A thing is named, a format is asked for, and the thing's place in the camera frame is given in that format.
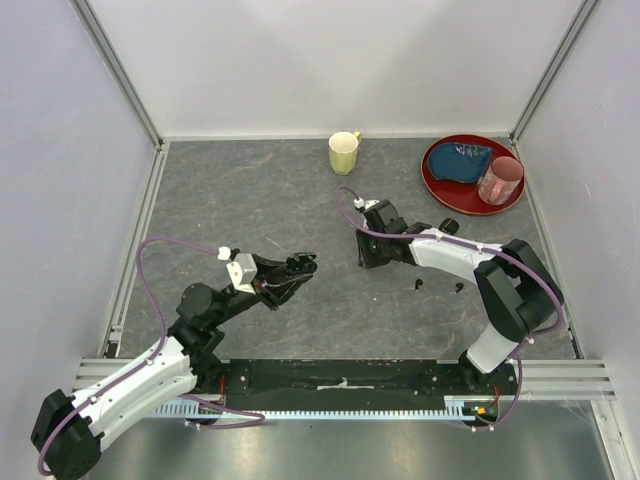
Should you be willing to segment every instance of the yellow mug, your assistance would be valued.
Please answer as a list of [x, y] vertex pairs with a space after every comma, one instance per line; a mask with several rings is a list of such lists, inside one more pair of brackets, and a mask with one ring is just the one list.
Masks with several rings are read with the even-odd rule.
[[346, 175], [356, 166], [361, 139], [360, 132], [338, 132], [329, 139], [329, 161], [339, 175]]

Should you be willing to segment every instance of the plate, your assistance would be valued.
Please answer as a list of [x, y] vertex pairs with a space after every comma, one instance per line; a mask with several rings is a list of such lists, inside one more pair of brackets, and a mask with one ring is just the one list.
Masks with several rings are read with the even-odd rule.
[[434, 198], [451, 210], [464, 213], [466, 215], [495, 215], [496, 213], [504, 212], [511, 208], [515, 203], [520, 200], [522, 193], [524, 192], [525, 178], [522, 179], [520, 184], [507, 200], [502, 205], [489, 205], [480, 200], [478, 196], [478, 185], [468, 183], [458, 183], [452, 180], [436, 180], [429, 171], [429, 155], [435, 147], [447, 142], [455, 143], [468, 143], [470, 145], [480, 145], [483, 147], [493, 148], [491, 158], [489, 159], [489, 165], [498, 157], [512, 157], [516, 158], [513, 152], [507, 147], [500, 145], [498, 142], [491, 140], [490, 138], [481, 137], [479, 135], [450, 135], [445, 138], [441, 138], [436, 143], [429, 147], [427, 153], [424, 154], [422, 159], [422, 179], [427, 187], [427, 190], [434, 196]]

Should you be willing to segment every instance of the reflective metal surface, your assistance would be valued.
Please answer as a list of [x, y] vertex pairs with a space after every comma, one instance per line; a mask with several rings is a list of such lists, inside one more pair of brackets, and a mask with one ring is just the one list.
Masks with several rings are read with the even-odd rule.
[[227, 431], [144, 420], [90, 480], [612, 479], [588, 404], [523, 403], [493, 433], [420, 421], [280, 421]]

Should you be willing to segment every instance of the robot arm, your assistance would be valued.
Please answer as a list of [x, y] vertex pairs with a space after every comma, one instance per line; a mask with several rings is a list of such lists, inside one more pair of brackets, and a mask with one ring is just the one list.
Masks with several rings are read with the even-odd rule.
[[[57, 390], [44, 400], [31, 434], [38, 451], [63, 418], [90, 401], [46, 453], [46, 463], [58, 480], [81, 478], [98, 462], [101, 452], [167, 400], [215, 385], [221, 362], [213, 351], [224, 338], [218, 327], [258, 303], [277, 310], [313, 277], [317, 268], [313, 261], [316, 256], [310, 252], [294, 254], [285, 262], [228, 252], [234, 254], [227, 264], [232, 283], [221, 291], [202, 283], [187, 287], [177, 308], [179, 318], [169, 328], [155, 359], [148, 357], [158, 343], [100, 383], [69, 397]], [[144, 368], [127, 376], [145, 362]], [[120, 382], [108, 392], [98, 394], [118, 379]]]
[[537, 274], [563, 302], [562, 293], [533, 249], [522, 240], [506, 245], [479, 244], [453, 236], [457, 224], [445, 220], [439, 229], [424, 223], [408, 226], [389, 200], [354, 201], [368, 230], [391, 234], [421, 234], [429, 238], [389, 239], [356, 231], [359, 264], [375, 268], [390, 261], [431, 267], [476, 284], [487, 310], [489, 324], [460, 357], [467, 382], [487, 378], [527, 336], [555, 311], [540, 285], [506, 260], [484, 252], [501, 251], [519, 260]]

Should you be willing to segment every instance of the pink mug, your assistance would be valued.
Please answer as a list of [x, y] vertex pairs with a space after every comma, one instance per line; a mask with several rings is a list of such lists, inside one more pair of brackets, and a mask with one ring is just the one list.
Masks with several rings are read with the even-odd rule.
[[480, 179], [478, 195], [489, 205], [502, 205], [524, 177], [522, 164], [513, 157], [498, 157]]

